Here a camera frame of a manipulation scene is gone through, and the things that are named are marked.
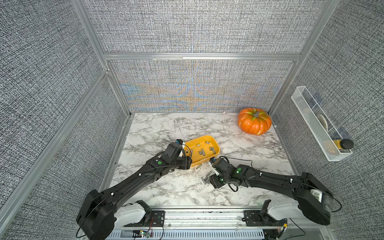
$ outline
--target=black cable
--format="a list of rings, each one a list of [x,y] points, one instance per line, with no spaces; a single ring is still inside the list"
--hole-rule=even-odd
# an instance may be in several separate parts
[[[229,162],[229,160],[228,160],[227,157],[225,157],[225,156],[220,156],[219,158],[223,158],[223,159],[226,160],[229,164],[231,164],[231,163]]]
[[[252,162],[253,162],[253,160],[245,160],[245,159],[234,158],[234,157],[225,157],[225,158],[237,159],[237,160],[242,160],[242,161],[250,161],[250,162],[251,162],[251,167],[253,168],[253,166],[252,166]],[[320,192],[322,192],[322,193],[324,193],[324,194],[327,194],[328,196],[330,196],[330,197],[332,197],[334,200],[336,200],[336,201],[340,204],[340,208],[339,208],[338,210],[336,210],[336,211],[332,211],[332,212],[338,212],[338,211],[340,211],[340,210],[342,209],[343,205],[341,204],[341,202],[340,202],[339,200],[337,200],[335,197],[331,196],[330,194],[328,194],[328,193],[326,193],[326,192],[324,192],[324,191],[321,191],[320,189],[318,189],[318,188],[316,188],[316,187],[313,187],[313,186],[311,186],[311,185],[305,184],[305,183],[303,183],[303,182],[296,182],[296,181],[293,181],[293,182],[295,182],[295,183],[300,183],[300,184],[304,184],[304,185],[307,185],[307,186],[309,186],[309,187],[311,187],[311,188],[317,189],[317,190],[319,190]]]
[[[304,185],[307,185],[307,186],[309,186],[309,187],[312,187],[311,185],[305,184],[305,183],[303,183],[303,182],[295,182],[295,183],[300,183],[300,184],[304,184]],[[321,191],[321,190],[318,189],[318,188],[315,188],[315,187],[312,187],[312,188],[317,189],[317,190],[319,190],[320,192],[322,192],[322,193],[324,193],[324,194],[327,194],[328,196],[330,196],[331,198],[333,198],[334,200],[336,200],[336,201],[340,204],[339,209],[336,210],[336,211],[332,211],[332,212],[338,212],[338,211],[340,211],[340,210],[342,209],[343,205],[341,204],[341,202],[339,202],[339,200],[337,200],[336,198],[334,198],[333,196],[331,196],[329,193],[323,192],[323,191]]]
[[[296,235],[296,236],[291,236],[291,237],[289,237],[289,238],[286,238],[286,239],[284,239],[284,240],[287,240],[287,239],[290,239],[290,238],[293,238],[293,237],[300,237],[300,236],[305,236],[306,235],[306,233],[304,232],[304,230],[303,229],[301,229],[301,227],[299,227],[292,219],[291,219],[291,221],[296,225],[296,227],[298,227],[298,228],[300,228],[300,230],[301,231],[303,231],[303,233],[304,234],[301,234],[301,235]]]
[[[182,144],[182,145],[186,146],[189,149],[189,152],[191,153],[191,157],[192,157],[191,149],[187,145],[185,145],[185,144]]]
[[[170,165],[170,166],[160,166],[160,167],[180,167],[180,165]],[[155,168],[160,168],[160,167],[153,167],[153,168],[150,168],[148,170],[145,170],[144,172],[139,172],[140,174],[144,174],[146,172],[148,172],[149,170],[152,170],[152,169],[155,169]]]
[[[226,157],[226,158],[237,159],[237,160],[241,160],[241,161],[248,161],[248,162],[251,162],[251,168],[253,168],[253,166],[252,166],[253,160],[245,160],[245,159],[234,158],[234,157]]]
[[[229,186],[229,188],[232,190],[232,191],[234,191],[234,192],[237,192],[237,191],[239,191],[239,187],[238,186],[236,186],[236,191],[231,187],[231,185],[228,183],[228,186]]]
[[[93,212],[93,210],[95,210],[95,209],[96,209],[96,208],[97,208],[103,201],[107,200],[108,197],[104,198],[101,202],[99,202],[99,204],[96,205],[96,207],[94,207],[94,208],[91,210],[91,212],[85,217],[83,223],[80,225],[79,229],[78,229],[77,232],[76,232],[76,238],[82,238],[82,237],[85,237],[85,236],[86,236],[86,234],[84,234],[83,236],[79,236],[79,237],[78,237],[77,235],[79,234],[79,231],[80,231],[81,227],[83,226],[83,224],[85,223],[85,221],[87,220],[87,218],[91,215],[91,213]]]
[[[163,238],[163,236],[164,236],[164,226],[161,223],[159,223],[159,222],[155,222],[155,223],[160,224],[160,226],[163,228],[163,234],[161,235],[161,238],[159,239],[159,240],[161,240]]]

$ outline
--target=black cap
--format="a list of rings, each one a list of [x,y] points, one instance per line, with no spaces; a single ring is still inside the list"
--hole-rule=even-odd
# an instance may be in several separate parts
[[[343,139],[340,141],[340,146],[343,149],[352,149],[353,148],[353,141],[349,139]]]

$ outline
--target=pumpkin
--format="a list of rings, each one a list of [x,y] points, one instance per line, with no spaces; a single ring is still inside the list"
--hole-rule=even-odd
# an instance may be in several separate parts
[[[271,117],[266,111],[258,108],[245,108],[237,117],[237,124],[246,133],[261,135],[272,125]]]

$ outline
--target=white marble surface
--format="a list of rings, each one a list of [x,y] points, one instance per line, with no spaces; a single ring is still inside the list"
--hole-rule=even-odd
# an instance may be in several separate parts
[[[226,113],[136,113],[129,130],[111,186],[136,172],[148,159],[165,150],[170,142],[185,142],[211,135],[221,148],[219,156],[253,160],[253,167],[277,174],[293,174],[293,170],[273,128],[255,136],[237,126],[237,114]],[[230,159],[231,164],[250,162]],[[228,185],[214,189],[204,185],[200,177],[211,167],[206,162],[199,169],[175,170],[146,186],[127,203],[144,200],[148,205],[252,205],[283,195],[260,188],[239,187],[232,192]]]

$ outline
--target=yellow tray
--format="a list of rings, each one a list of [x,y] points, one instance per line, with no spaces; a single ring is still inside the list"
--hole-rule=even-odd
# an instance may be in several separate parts
[[[185,145],[187,145],[192,151],[191,156],[189,149],[187,147],[184,147],[185,154],[187,156],[191,156],[192,158],[191,167],[195,167],[197,165],[202,164],[203,162],[207,162],[210,158],[216,157],[220,153],[220,147],[218,146],[217,142],[212,136],[209,135],[190,140],[186,142]],[[210,147],[213,147],[216,153],[213,153],[213,151],[209,149]],[[205,156],[199,154],[199,151],[201,151],[201,149],[204,149]]]

